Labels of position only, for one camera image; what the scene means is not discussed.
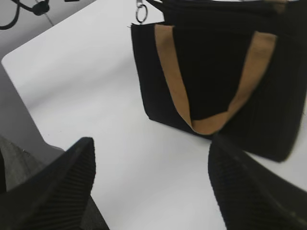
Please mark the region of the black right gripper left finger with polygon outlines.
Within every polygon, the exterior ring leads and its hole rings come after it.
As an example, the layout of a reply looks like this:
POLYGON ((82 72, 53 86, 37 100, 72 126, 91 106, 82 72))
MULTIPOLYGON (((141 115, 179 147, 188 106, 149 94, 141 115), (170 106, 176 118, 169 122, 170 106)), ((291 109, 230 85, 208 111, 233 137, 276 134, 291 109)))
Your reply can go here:
POLYGON ((94 178, 94 140, 83 137, 41 172, 0 196, 0 228, 79 230, 94 178))

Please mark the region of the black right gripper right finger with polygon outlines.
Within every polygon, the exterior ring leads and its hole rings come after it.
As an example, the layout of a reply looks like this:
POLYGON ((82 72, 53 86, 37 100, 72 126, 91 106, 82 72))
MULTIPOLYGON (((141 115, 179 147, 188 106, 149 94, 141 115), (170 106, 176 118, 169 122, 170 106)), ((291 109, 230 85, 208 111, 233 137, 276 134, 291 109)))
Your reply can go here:
POLYGON ((208 174, 228 230, 305 230, 307 193, 222 135, 212 139, 208 174))

